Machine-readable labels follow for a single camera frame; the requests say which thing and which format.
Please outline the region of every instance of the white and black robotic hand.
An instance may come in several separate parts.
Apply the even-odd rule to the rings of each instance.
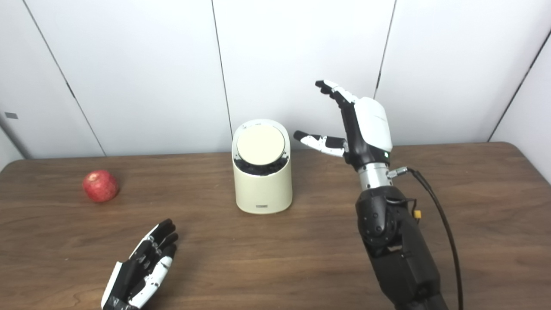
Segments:
[[[350,94],[339,85],[316,82],[321,93],[334,99],[343,119],[347,138],[322,137],[296,131],[294,138],[325,154],[344,157],[358,173],[361,194],[356,201],[358,231],[383,293],[396,310],[447,310],[440,293],[440,274],[406,198],[392,179],[411,172],[431,193],[450,238],[460,309],[462,289],[457,250],[451,230],[430,185],[416,170],[389,170],[392,142],[385,109],[371,98]]]
[[[178,234],[171,219],[143,237],[124,263],[118,261],[101,298],[102,310],[138,310],[159,288],[176,253]]]
[[[321,93],[337,102],[347,139],[310,135],[302,131],[296,131],[294,138],[322,153],[344,157],[356,171],[368,163],[388,164],[392,141],[383,106],[371,98],[359,99],[328,80],[317,81],[316,86]]]

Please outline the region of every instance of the cylindrical container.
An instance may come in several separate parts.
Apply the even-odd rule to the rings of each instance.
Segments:
[[[235,200],[248,213],[270,214],[293,200],[289,134],[273,120],[252,120],[234,134]]]

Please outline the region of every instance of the white fingertip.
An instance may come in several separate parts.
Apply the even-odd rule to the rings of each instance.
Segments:
[[[159,288],[166,274],[169,272],[169,268],[172,265],[172,258],[165,256],[159,260],[155,265],[153,272],[145,278],[145,286],[137,293],[132,299],[128,301],[128,304],[141,309],[143,305],[153,296],[155,291]]]
[[[115,281],[117,280],[118,273],[121,271],[122,263],[118,261],[115,264],[115,268],[113,268],[113,272],[111,273],[111,277],[109,278],[109,281],[107,282],[107,287],[105,287],[104,294],[101,298],[101,308],[105,306],[105,303],[107,302],[107,299],[109,298],[109,295],[111,295],[111,290],[113,289],[113,285],[115,285]]]

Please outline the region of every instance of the black cable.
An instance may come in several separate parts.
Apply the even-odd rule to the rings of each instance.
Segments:
[[[457,255],[457,248],[455,246],[455,241],[453,239],[453,234],[451,233],[450,224],[447,221],[446,215],[444,214],[444,209],[442,208],[442,205],[438,201],[438,198],[436,197],[436,194],[434,193],[433,189],[430,187],[430,184],[423,178],[423,175],[421,172],[408,168],[408,171],[413,174],[413,176],[421,183],[421,185],[425,188],[425,190],[429,193],[430,197],[433,199],[434,204],[436,205],[436,208],[438,209],[438,213],[440,214],[440,218],[442,219],[442,223],[444,224],[444,228],[446,229],[446,233],[448,236],[448,239],[450,240],[450,247],[451,252],[453,255],[453,264],[455,265],[455,277],[457,280],[457,306],[459,310],[463,310],[463,282],[461,281],[461,269],[459,266],[459,256]]]

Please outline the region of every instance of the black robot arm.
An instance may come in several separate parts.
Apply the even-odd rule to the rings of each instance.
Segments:
[[[431,194],[446,227],[462,310],[459,263],[451,230],[434,192],[420,173],[407,167],[389,170],[392,142],[384,108],[371,98],[358,99],[331,81],[317,81],[316,86],[337,102],[347,140],[301,131],[295,133],[295,138],[323,153],[344,157],[358,173],[362,189],[356,202],[358,230],[383,293],[396,310],[448,310],[440,293],[440,274],[418,221],[409,211],[411,200],[393,186],[392,178],[412,172]],[[328,143],[329,138],[337,143]]]
[[[379,285],[396,310],[447,310],[440,274],[404,195],[394,186],[364,190],[356,212]]]

